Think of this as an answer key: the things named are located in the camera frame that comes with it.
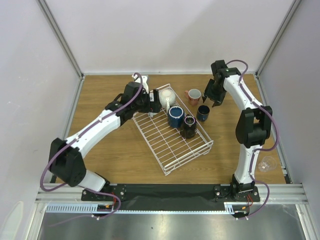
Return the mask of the white speckled mug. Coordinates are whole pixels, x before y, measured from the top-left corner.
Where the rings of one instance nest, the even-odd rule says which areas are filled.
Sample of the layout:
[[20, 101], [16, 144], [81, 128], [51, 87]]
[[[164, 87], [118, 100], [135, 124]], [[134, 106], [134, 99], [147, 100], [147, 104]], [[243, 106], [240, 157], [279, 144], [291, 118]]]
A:
[[168, 113], [170, 107], [176, 102], [176, 95], [171, 89], [163, 89], [159, 92], [159, 101], [162, 108]]

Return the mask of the small dark blue cup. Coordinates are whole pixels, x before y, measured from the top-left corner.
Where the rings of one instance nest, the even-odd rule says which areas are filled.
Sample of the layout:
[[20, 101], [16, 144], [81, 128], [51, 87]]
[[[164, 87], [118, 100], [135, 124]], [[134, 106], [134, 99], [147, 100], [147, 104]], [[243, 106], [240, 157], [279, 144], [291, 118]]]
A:
[[210, 113], [210, 108], [208, 106], [200, 105], [197, 109], [196, 119], [199, 122], [205, 122], [209, 117], [209, 113]]

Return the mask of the dark blue enamel mug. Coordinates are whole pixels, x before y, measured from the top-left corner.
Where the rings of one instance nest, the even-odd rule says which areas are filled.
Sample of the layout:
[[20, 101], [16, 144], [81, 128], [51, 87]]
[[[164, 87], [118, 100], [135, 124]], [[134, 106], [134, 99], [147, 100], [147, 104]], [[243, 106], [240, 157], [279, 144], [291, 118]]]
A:
[[180, 106], [172, 106], [168, 113], [168, 125], [172, 128], [180, 128], [184, 120], [185, 112], [184, 109]]

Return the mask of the black mug white interior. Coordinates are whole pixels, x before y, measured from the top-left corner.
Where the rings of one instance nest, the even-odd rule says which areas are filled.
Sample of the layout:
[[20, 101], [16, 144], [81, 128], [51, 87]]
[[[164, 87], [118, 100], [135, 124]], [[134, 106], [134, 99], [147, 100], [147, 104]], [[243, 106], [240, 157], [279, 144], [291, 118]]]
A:
[[180, 126], [180, 135], [184, 139], [192, 139], [196, 135], [197, 121], [196, 119], [187, 114]]

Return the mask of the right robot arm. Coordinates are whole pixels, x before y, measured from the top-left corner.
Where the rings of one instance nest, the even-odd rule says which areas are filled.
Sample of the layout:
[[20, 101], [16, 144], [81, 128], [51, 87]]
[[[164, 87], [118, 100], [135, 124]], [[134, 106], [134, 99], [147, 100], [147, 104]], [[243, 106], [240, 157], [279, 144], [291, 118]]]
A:
[[256, 100], [238, 68], [228, 67], [224, 60], [216, 60], [210, 67], [213, 78], [209, 80], [202, 99], [210, 99], [212, 106], [218, 107], [228, 93], [241, 110], [235, 128], [235, 136], [240, 144], [239, 160], [227, 196], [242, 201], [254, 190], [258, 155], [270, 137], [273, 111], [270, 106], [262, 106]]

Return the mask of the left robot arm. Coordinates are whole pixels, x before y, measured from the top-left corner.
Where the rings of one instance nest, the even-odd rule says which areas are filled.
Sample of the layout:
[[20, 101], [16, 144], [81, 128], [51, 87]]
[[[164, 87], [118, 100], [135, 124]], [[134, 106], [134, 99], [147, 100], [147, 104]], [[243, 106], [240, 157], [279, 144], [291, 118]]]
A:
[[107, 180], [88, 170], [85, 156], [106, 135], [121, 127], [135, 113], [159, 113], [159, 91], [147, 91], [140, 81], [129, 82], [101, 114], [84, 129], [63, 140], [56, 138], [50, 146], [48, 170], [70, 187], [90, 189], [98, 200], [109, 197]]

